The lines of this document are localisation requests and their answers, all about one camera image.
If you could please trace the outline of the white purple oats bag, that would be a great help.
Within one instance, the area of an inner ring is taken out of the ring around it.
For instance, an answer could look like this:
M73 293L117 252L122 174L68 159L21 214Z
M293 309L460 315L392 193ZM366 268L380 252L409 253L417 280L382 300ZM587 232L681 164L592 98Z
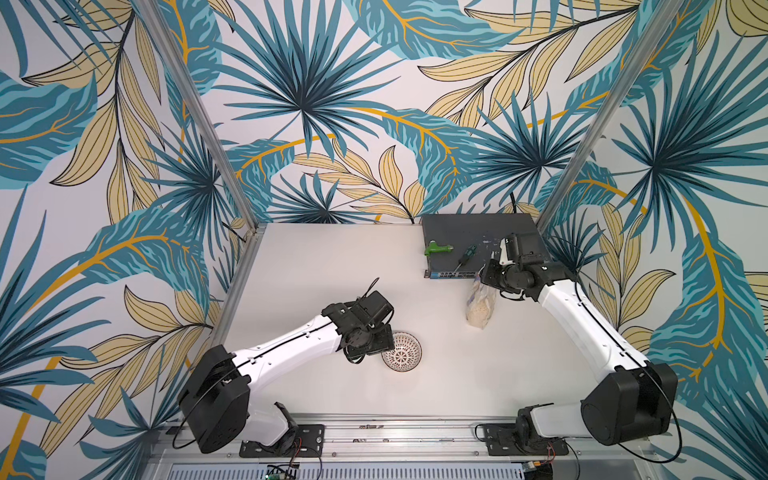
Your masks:
M498 291L484 284L480 274L476 274L466 302L467 323L472 327L485 329L494 314L497 298Z

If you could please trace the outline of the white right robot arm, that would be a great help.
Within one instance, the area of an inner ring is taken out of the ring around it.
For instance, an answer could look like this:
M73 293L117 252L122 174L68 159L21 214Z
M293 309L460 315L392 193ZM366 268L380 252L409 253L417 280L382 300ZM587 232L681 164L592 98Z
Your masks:
M582 400L518 412L516 439L532 449L546 441L590 437L605 446L664 434L675 418L678 378L653 363L598 311L576 276L544 252L537 234L510 234L486 262L483 284L519 294L547 311L570 337L596 384Z

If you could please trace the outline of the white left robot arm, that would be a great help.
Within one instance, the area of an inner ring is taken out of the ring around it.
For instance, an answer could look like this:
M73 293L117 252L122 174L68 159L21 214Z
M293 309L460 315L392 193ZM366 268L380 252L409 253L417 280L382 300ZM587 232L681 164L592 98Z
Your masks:
M267 405L257 394L279 377L337 352L348 362L392 351L393 305L378 291L333 303L299 328L260 345L235 352L208 349L178 396L181 425L203 454L240 441L272 456L290 455L299 427L280 402Z

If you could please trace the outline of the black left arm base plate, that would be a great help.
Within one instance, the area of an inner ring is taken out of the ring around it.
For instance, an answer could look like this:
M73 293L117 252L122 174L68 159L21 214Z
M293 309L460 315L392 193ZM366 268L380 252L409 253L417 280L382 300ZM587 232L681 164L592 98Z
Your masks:
M273 445L243 441L240 458L316 458L323 453L326 427L323 424L300 424L289 430Z

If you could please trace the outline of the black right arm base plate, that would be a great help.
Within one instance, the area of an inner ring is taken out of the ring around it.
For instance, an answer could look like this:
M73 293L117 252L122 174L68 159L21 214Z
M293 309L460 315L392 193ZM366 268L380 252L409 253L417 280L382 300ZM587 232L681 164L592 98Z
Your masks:
M474 435L481 441L491 457L540 456L548 459L567 456L569 447L562 438L540 437L526 425L517 423L480 423L474 427Z

